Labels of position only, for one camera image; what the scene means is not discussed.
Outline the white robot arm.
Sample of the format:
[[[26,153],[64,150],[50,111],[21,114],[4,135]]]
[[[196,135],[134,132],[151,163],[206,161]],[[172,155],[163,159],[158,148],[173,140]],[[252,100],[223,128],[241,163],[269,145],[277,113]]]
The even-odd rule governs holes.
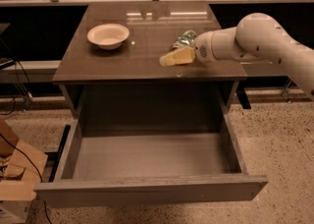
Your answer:
[[[309,98],[314,97],[314,50],[293,39],[274,18],[263,13],[249,14],[233,28],[204,32],[191,44],[162,56],[159,63],[168,67],[222,60],[269,60]]]

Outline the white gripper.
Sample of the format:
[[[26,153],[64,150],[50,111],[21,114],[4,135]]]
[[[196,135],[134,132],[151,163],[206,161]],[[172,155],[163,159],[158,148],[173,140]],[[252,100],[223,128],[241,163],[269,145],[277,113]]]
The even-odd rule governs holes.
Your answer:
[[[184,46],[169,52],[159,59],[163,67],[183,65],[192,63],[195,55],[198,61],[202,63],[212,63],[216,61],[212,48],[212,39],[214,32],[208,31],[200,34],[194,40],[194,50],[190,46]]]

